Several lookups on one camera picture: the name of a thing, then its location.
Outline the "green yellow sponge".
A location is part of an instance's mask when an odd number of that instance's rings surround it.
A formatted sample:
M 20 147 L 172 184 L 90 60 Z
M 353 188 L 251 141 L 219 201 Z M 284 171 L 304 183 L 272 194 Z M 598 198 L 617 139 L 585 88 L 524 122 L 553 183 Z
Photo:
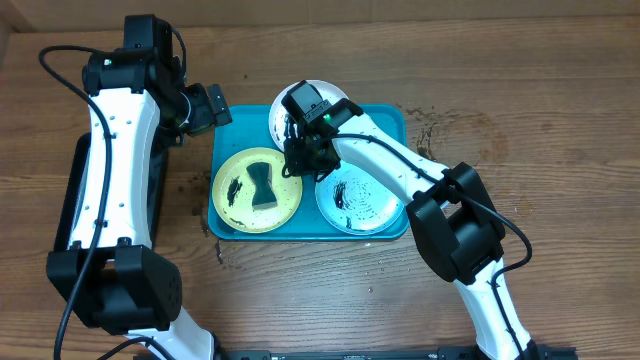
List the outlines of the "green yellow sponge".
M 272 167 L 267 162 L 255 162 L 247 168 L 247 173 L 255 186 L 252 198 L 254 210 L 264 210 L 277 205 L 277 197 L 272 188 Z

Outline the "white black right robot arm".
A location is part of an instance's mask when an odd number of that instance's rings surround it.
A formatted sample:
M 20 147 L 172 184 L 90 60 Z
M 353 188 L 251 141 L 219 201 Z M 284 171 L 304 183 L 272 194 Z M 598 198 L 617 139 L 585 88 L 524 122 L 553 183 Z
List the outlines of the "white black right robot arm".
M 341 164 L 372 176 L 405 207 L 419 254 L 429 268 L 456 286 L 488 359 L 535 359 L 537 344 L 518 318 L 506 285 L 501 245 L 508 231 L 525 248 L 526 235 L 499 214 L 478 172 L 428 160 L 387 135 L 346 97 L 324 95 L 316 81 L 300 81 L 279 95 L 289 121 L 285 175 L 325 178 Z

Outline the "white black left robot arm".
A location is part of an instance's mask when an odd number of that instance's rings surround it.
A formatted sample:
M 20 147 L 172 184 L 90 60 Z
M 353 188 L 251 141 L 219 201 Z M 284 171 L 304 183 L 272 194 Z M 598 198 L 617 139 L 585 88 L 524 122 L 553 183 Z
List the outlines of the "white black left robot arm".
M 170 149 L 229 124 L 229 107 L 218 85 L 187 83 L 179 32 L 152 14 L 127 16 L 121 47 L 88 55 L 74 91 L 91 129 L 76 144 L 46 263 L 61 319 L 157 359 L 212 359 L 216 338 L 183 307 L 180 271 L 154 238 Z

